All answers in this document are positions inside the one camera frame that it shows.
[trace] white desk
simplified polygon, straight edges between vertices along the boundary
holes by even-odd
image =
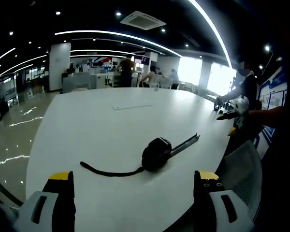
[[[152,106],[114,110],[112,106]],[[57,95],[36,134],[27,169],[27,198],[54,173],[72,170],[76,232],[161,232],[192,205],[195,170],[214,172],[226,149],[232,120],[217,121],[213,103],[186,91],[110,88]],[[141,166],[157,137],[173,147],[201,134],[153,174],[105,177]]]

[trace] yellow tag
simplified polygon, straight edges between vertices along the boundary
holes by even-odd
[[[219,179],[219,176],[217,176],[213,172],[208,171],[199,171],[201,179]]]
[[[49,177],[49,180],[67,180],[69,173],[70,171],[55,173],[51,177]]]

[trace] white pillar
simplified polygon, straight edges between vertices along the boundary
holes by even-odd
[[[49,55],[49,90],[61,89],[61,74],[70,66],[71,43],[52,45]]]
[[[151,62],[157,62],[158,54],[154,52],[145,52],[145,56],[149,57],[149,65],[144,65],[144,74],[148,74],[150,72]]]
[[[209,74],[211,73],[212,62],[203,60],[201,67],[201,76],[199,80],[199,88],[207,89]]]

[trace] black cable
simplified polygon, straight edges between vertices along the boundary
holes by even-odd
[[[117,177],[131,176],[131,175],[135,175],[135,174],[138,174],[138,173],[141,173],[142,171],[144,171],[144,168],[143,167],[140,167],[137,170],[135,170],[133,172],[130,172],[130,173],[109,173],[109,172],[104,172],[104,171],[97,170],[97,169],[91,167],[89,164],[86,164],[85,162],[82,162],[82,161],[80,162],[80,164],[84,168],[92,171],[95,174],[104,175],[104,176],[108,176],[108,177],[114,177],[114,176],[117,176]]]

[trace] person's hand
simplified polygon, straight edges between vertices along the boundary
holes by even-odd
[[[222,104],[223,104],[222,96],[218,96],[216,98],[215,105],[222,105]]]

